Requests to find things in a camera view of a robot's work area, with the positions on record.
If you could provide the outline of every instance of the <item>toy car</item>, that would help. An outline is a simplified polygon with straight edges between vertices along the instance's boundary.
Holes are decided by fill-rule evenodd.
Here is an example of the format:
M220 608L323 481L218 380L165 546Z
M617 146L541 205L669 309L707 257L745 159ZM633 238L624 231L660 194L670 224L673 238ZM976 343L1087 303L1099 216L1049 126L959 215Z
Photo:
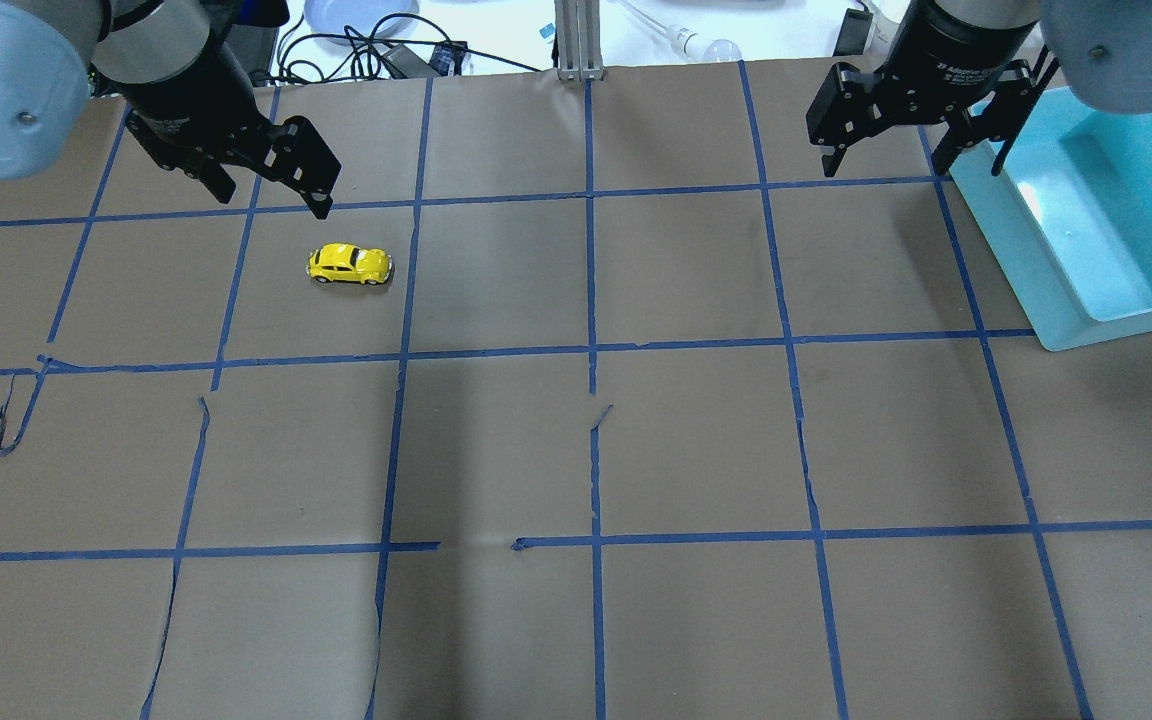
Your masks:
M305 274L320 283L347 282L380 285L394 274L394 260L384 250L332 242L310 255Z

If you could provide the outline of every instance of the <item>plastic bin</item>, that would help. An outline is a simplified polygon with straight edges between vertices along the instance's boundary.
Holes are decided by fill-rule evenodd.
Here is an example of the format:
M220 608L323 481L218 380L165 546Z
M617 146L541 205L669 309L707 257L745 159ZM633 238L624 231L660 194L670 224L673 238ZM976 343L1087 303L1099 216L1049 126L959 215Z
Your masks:
M1152 331L1152 113L1047 91L1007 156L965 152L955 182L1047 350Z

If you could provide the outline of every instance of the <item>metal bracket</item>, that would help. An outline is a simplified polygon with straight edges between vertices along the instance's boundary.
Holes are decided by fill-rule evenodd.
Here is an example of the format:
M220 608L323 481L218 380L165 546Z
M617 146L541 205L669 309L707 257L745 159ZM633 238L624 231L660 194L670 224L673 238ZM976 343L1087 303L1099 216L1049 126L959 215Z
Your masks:
M559 78L602 79L598 3L599 0L554 0Z

